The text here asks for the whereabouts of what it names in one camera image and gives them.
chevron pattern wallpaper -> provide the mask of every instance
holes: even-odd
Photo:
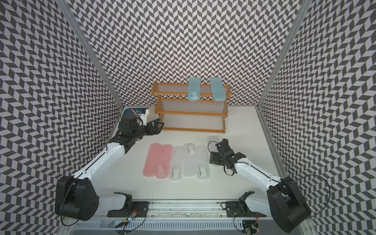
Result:
[[[320,234],[376,234],[376,1],[314,0],[262,111]],[[301,180],[320,211],[329,192]]]
[[[233,105],[257,104],[302,0],[67,0],[125,105],[155,81],[221,77]]]
[[[0,234],[53,233],[57,179],[101,150],[119,108],[53,0],[1,1],[0,31]]]

black and white pattern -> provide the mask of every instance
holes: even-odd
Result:
[[[119,108],[52,0],[1,1],[0,31],[0,234],[53,233],[57,179],[102,149]]]
[[[67,0],[125,105],[155,81],[220,77],[233,105],[257,104],[301,0]]]
[[[376,1],[316,0],[262,111],[288,173],[331,185],[320,234],[376,234]],[[302,181],[314,211],[328,189]]]

shoe rack shelf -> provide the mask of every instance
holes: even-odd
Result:
[[[168,123],[165,123],[165,127],[163,129],[225,133],[225,118],[228,116],[227,101],[231,97],[231,87],[224,86],[224,88],[227,97],[226,101],[189,101],[188,99],[167,99],[161,97],[162,95],[187,96],[188,84],[154,83],[152,88],[152,95],[157,95],[158,98],[157,105],[155,107],[155,113],[159,114],[161,122],[163,121],[164,115],[168,114],[212,116],[215,117],[215,120],[218,120],[218,117],[222,117],[221,129],[168,127]],[[200,91],[201,96],[213,97],[210,85],[201,85]]]

wooden bar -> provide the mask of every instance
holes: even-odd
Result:
[[[161,100],[166,100],[166,101],[185,101],[185,102],[208,102],[208,103],[227,103],[227,101],[222,101],[222,102],[216,102],[214,100],[199,100],[199,101],[190,101],[188,99],[170,99],[170,98],[161,98]]]
[[[178,92],[178,91],[158,91],[158,86],[179,86],[179,87],[187,87],[188,89],[188,84],[177,84],[177,83],[154,83],[153,88],[152,88],[152,95],[172,95],[172,96],[187,96],[187,92]],[[202,88],[207,88],[211,87],[210,85],[201,85]],[[226,97],[229,99],[231,97],[231,87],[229,85],[223,86],[224,88],[227,89],[226,91]],[[212,93],[201,93],[200,96],[209,96],[212,97]]]
[[[156,114],[183,114],[183,115],[200,115],[200,116],[216,116],[216,117],[227,117],[227,114],[221,113],[211,113],[211,112],[184,112],[184,111],[165,111],[157,110],[155,108]]]
[[[226,123],[225,123],[225,117],[222,119],[222,126],[223,126],[223,133],[226,132]]]
[[[176,128],[176,127],[164,127],[163,130],[179,130],[179,131],[196,131],[196,132],[213,132],[224,133],[224,130],[210,130],[210,129],[191,129],[191,128]]]

white floor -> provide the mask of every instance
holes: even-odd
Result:
[[[210,177],[199,180],[196,177],[179,181],[145,177],[142,172],[152,143],[183,146],[185,143],[207,145],[210,135],[229,140],[234,152],[245,154],[252,162],[271,174],[278,175],[268,144],[264,137],[254,107],[229,107],[226,118],[226,133],[181,132],[162,130],[159,135],[145,136],[137,141],[131,150],[119,159],[102,177],[96,191],[98,194],[122,192],[132,194],[133,199],[238,199],[244,192],[261,191],[246,178],[235,174],[228,176],[223,167],[210,166]]]

